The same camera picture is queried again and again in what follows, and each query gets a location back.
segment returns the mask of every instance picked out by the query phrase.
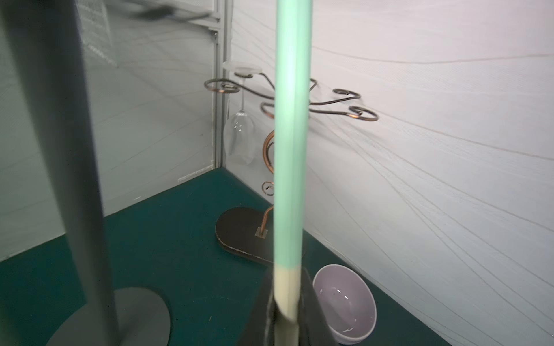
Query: teal mat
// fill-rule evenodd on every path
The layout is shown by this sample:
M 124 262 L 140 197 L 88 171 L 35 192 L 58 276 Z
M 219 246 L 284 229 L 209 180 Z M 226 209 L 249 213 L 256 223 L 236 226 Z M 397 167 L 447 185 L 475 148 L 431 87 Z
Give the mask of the teal mat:
M 108 216 L 115 288 L 147 287 L 166 300 L 171 346 L 234 345 L 266 267 L 223 251 L 215 225 L 234 206 L 265 210 L 268 205 L 225 169 L 216 169 Z M 303 263 L 312 277 L 324 265 L 344 264 L 309 238 Z M 377 325 L 358 345 L 448 345 L 368 285 Z M 84 303 L 63 236 L 0 262 L 0 345 L 44 345 Z

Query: dark wooden base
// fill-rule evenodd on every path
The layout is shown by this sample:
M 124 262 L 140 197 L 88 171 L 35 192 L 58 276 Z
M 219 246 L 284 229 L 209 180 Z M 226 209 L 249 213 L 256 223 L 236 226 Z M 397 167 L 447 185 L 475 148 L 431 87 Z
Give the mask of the dark wooden base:
M 256 236 L 263 211 L 238 206 L 225 211 L 216 223 L 216 238 L 225 251 L 266 265 L 273 264 L 273 215 L 269 215 L 265 238 Z M 307 241 L 302 242 L 302 255 Z

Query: white bowl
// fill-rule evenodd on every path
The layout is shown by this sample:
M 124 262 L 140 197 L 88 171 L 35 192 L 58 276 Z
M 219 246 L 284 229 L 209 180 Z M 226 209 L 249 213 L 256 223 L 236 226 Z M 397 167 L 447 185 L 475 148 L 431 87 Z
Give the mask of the white bowl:
M 338 264 L 319 269 L 314 290 L 339 343 L 357 344 L 373 332 L 377 322 L 375 299 L 363 279 L 351 269 Z

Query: copper wire stand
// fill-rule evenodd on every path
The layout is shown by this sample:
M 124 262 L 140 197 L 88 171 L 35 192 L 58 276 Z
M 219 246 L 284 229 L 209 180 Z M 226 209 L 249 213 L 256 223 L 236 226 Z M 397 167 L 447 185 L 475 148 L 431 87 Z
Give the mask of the copper wire stand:
M 269 85 L 271 85 L 271 87 L 275 90 L 274 84 L 267 75 L 264 73 L 260 73 L 259 75 L 263 76 Z M 235 76 L 240 78 L 254 77 L 253 75 L 242 75 L 237 73 L 235 73 Z M 317 86 L 317 81 L 315 79 L 311 79 L 311 82 L 312 85 L 310 87 L 310 91 Z M 264 99 L 274 100 L 273 96 L 262 94 L 261 92 L 226 78 L 207 80 L 204 82 L 204 87 L 210 91 L 220 92 L 223 94 L 232 94 L 238 92 L 240 89 L 243 89 Z M 361 97 L 360 94 L 346 89 L 333 89 L 333 92 L 345 97 L 324 102 L 310 102 L 310 106 L 330 105 L 339 102 L 357 100 Z M 274 118 L 275 115 L 267 110 L 268 107 L 273 106 L 274 104 L 272 103 L 262 102 L 260 104 L 260 110 L 263 114 L 269 116 L 270 118 Z M 309 108 L 311 113 L 343 115 L 364 121 L 377 121 L 379 119 L 379 116 L 375 112 L 364 107 L 350 106 L 348 110 L 349 111 L 330 111 Z M 272 173 L 274 170 L 273 163 L 271 162 L 269 155 L 269 149 L 273 145 L 274 137 L 275 131 L 271 131 L 262 146 L 264 163 Z M 264 194 L 272 196 L 273 193 L 269 192 L 269 190 L 273 190 L 273 182 L 264 182 L 261 189 Z M 218 243 L 225 251 L 231 252 L 232 254 L 259 263 L 271 265 L 273 263 L 272 210 L 273 206 L 267 208 L 266 211 L 257 211 L 252 208 L 239 206 L 225 211 L 220 215 L 216 223 L 216 239 Z M 304 255 L 306 252 L 307 241 L 303 241 L 302 244 L 302 255 Z

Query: gray pole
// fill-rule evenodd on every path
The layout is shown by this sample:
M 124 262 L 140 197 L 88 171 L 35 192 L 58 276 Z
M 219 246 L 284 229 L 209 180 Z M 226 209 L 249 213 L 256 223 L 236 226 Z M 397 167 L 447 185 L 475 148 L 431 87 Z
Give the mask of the gray pole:
M 119 330 L 74 2 L 16 0 L 4 27 L 86 300 L 103 345 Z

